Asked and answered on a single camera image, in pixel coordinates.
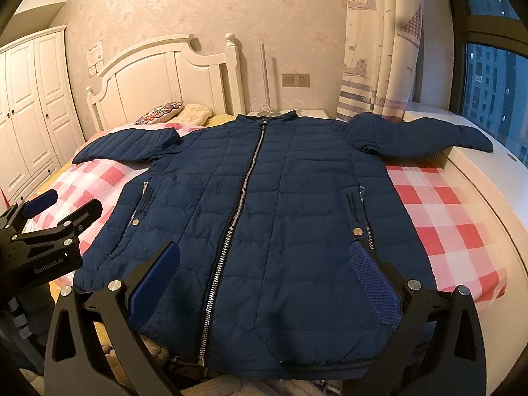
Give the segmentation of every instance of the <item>floral pillow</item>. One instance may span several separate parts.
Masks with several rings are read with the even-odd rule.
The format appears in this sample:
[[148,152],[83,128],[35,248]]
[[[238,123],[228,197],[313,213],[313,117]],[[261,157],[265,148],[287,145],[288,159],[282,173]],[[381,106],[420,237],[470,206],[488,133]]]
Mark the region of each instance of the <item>floral pillow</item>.
[[165,105],[160,105],[141,116],[132,125],[147,125],[149,123],[165,123],[170,121],[183,110],[183,103],[174,101]]

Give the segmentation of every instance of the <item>headboard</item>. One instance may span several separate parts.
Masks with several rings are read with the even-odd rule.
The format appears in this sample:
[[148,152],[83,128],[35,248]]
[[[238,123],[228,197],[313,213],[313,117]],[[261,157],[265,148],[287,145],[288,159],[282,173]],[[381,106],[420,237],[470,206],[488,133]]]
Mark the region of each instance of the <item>headboard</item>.
[[226,34],[225,53],[198,55],[194,34],[162,36],[136,44],[113,58],[98,74],[101,91],[86,88],[97,131],[134,122],[171,101],[202,104],[215,115],[230,109],[245,114],[240,59],[234,34]]

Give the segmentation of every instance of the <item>bedpost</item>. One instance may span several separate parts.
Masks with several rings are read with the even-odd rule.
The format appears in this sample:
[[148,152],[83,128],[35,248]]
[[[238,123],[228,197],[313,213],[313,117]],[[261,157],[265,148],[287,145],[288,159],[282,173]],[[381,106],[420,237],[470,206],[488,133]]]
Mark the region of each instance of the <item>bedpost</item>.
[[99,123],[99,118],[97,117],[97,107],[92,102],[93,97],[93,89],[88,86],[86,88],[87,96],[86,96],[86,102],[88,103],[88,109],[90,109],[90,115],[92,116],[92,122],[93,126],[96,129],[96,132],[102,131],[102,126]]
[[245,115],[244,94],[242,92],[242,79],[240,77],[240,55],[238,47],[234,42],[234,34],[225,35],[227,45],[225,47],[225,62],[228,68],[229,88],[231,90],[231,101],[233,102],[233,114]]

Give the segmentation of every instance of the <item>red and white checkered bedding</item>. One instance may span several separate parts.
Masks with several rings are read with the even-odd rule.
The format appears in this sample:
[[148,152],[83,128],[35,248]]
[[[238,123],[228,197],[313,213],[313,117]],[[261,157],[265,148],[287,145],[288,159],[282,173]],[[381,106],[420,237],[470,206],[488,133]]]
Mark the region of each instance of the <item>red and white checkered bedding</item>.
[[[121,126],[108,132],[128,129]],[[132,126],[136,129],[173,128],[181,136],[201,126],[163,123]],[[91,138],[105,135],[101,132]],[[70,166],[51,188],[59,194],[57,203],[28,224],[28,230],[40,230],[56,224],[72,211],[93,198],[101,201],[101,218],[79,236],[83,254],[93,242],[117,204],[123,186],[147,165],[124,165],[97,159]],[[463,195],[448,186],[441,168],[431,162],[387,162],[387,171],[427,251],[439,290],[452,291],[459,284],[466,285],[477,301],[479,311],[504,293],[508,278],[503,264],[492,260],[486,228],[475,217],[471,205]],[[73,273],[56,283],[63,287],[72,284]]]

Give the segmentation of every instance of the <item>navy blue quilted jacket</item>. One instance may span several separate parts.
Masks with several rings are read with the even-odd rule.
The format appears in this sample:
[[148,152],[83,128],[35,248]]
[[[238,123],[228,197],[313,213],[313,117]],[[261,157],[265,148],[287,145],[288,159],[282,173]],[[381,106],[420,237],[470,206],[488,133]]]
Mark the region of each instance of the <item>navy blue quilted jacket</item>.
[[240,115],[183,138],[173,129],[106,135],[73,163],[153,164],[123,189],[75,285],[123,279],[173,240],[180,266],[139,333],[239,376],[361,375],[398,323],[373,304],[376,273],[358,266],[353,241],[436,288],[379,156],[419,158],[450,145],[493,151],[473,128],[372,113],[349,123]]

